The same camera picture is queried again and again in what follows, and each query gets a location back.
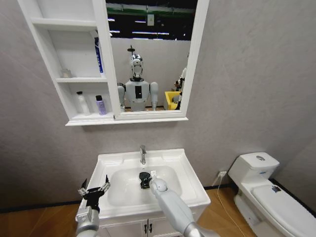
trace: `metal arm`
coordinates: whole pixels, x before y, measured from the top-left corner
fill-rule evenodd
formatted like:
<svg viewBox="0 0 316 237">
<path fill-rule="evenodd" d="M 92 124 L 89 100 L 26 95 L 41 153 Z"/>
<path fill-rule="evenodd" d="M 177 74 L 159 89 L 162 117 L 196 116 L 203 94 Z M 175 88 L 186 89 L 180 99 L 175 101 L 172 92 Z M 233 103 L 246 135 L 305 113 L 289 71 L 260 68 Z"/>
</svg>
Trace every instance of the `metal arm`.
<svg viewBox="0 0 316 237">
<path fill-rule="evenodd" d="M 219 237 L 216 232 L 203 229 L 194 221 L 189 207 L 174 191 L 168 189 L 164 180 L 154 177 L 149 186 L 170 224 L 184 237 Z"/>
<path fill-rule="evenodd" d="M 150 83 L 150 97 L 152 101 L 153 111 L 156 111 L 156 106 L 158 103 L 158 83 L 157 82 Z"/>
<path fill-rule="evenodd" d="M 124 96 L 125 96 L 125 88 L 121 85 L 118 85 L 119 105 L 122 112 L 125 111 Z"/>
<path fill-rule="evenodd" d="M 86 206 L 79 208 L 76 215 L 77 226 L 77 237 L 96 237 L 99 229 L 99 198 L 103 196 L 110 188 L 108 176 L 106 176 L 105 184 L 101 187 L 85 189 L 87 180 L 78 190 L 80 195 L 87 201 Z"/>
</svg>

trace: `toilet seat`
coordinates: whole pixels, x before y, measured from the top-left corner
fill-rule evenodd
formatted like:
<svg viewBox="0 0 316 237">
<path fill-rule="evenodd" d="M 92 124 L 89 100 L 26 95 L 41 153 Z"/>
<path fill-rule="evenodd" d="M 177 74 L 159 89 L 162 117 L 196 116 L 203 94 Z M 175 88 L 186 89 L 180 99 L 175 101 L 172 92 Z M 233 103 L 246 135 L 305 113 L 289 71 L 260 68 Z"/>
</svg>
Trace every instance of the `toilet seat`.
<svg viewBox="0 0 316 237">
<path fill-rule="evenodd" d="M 252 189 L 252 194 L 271 216 L 296 237 L 316 236 L 316 218 L 276 185 Z"/>
</svg>

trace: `power cord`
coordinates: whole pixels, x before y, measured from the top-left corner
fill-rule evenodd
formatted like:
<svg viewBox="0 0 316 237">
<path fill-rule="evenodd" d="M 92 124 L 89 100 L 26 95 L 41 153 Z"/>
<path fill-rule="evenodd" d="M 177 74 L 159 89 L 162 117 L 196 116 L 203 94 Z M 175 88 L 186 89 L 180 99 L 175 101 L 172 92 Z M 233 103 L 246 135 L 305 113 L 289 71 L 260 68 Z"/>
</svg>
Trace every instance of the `power cord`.
<svg viewBox="0 0 316 237">
<path fill-rule="evenodd" d="M 221 176 L 221 179 L 219 181 L 219 185 L 218 185 L 218 188 L 217 188 L 217 197 L 219 199 L 219 202 L 221 203 L 223 209 L 225 210 L 226 214 L 229 216 L 229 218 L 234 222 L 234 224 L 237 226 L 237 228 L 239 229 L 239 231 L 241 232 L 242 236 L 243 237 L 246 237 L 245 234 L 242 232 L 241 228 L 239 227 L 239 225 L 237 225 L 237 223 L 233 220 L 233 218 L 230 216 L 230 214 L 228 213 L 228 211 L 226 210 L 226 208 L 224 207 L 224 204 L 222 203 L 222 200 L 220 199 L 219 197 L 219 188 L 222 184 L 222 180 L 223 180 L 223 177 Z"/>
</svg>

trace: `wooden floor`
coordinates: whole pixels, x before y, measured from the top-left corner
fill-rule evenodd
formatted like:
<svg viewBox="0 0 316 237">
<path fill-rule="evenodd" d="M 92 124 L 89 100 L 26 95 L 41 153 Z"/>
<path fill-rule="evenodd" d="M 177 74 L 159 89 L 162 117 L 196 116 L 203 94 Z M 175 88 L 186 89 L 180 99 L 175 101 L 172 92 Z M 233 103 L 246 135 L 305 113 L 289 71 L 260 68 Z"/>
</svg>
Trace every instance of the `wooden floor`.
<svg viewBox="0 0 316 237">
<path fill-rule="evenodd" d="M 236 225 L 222 208 L 217 190 L 207 190 L 211 199 L 198 223 L 216 231 L 221 237 L 242 237 Z M 221 200 L 246 237 L 255 237 L 234 204 L 234 192 L 220 189 Z M 73 237 L 78 204 L 0 214 L 0 237 Z"/>
</svg>

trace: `humanoid robot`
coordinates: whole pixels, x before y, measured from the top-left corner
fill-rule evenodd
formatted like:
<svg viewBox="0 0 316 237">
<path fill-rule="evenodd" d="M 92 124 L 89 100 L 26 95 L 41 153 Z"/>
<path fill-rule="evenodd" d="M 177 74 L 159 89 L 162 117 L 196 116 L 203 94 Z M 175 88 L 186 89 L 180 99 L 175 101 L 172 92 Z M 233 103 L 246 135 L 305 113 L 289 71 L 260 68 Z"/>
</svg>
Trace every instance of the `humanoid robot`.
<svg viewBox="0 0 316 237">
<path fill-rule="evenodd" d="M 180 75 L 179 79 L 175 81 L 174 86 L 176 87 L 176 91 L 183 91 L 184 81 L 187 75 L 187 68 L 185 67 Z"/>
<path fill-rule="evenodd" d="M 220 237 L 216 232 L 201 228 L 193 219 L 189 207 L 171 189 L 167 183 L 156 178 L 156 171 L 151 171 L 146 180 L 142 180 L 146 188 L 150 188 L 158 200 L 163 213 L 166 215 L 173 228 L 183 234 L 184 237 Z M 98 188 L 86 190 L 82 185 L 79 193 L 87 200 L 86 207 L 78 210 L 76 220 L 78 222 L 77 237 L 97 237 L 99 229 L 99 197 L 109 188 L 110 182 Z"/>
<path fill-rule="evenodd" d="M 144 111 L 146 102 L 151 96 L 153 111 L 156 110 L 158 102 L 158 84 L 157 82 L 148 83 L 142 78 L 143 73 L 143 59 L 139 54 L 133 54 L 134 48 L 129 48 L 128 51 L 132 52 L 130 57 L 130 66 L 132 77 L 125 84 L 118 85 L 118 96 L 121 110 L 124 111 L 124 96 L 128 99 L 132 111 Z"/>
</svg>

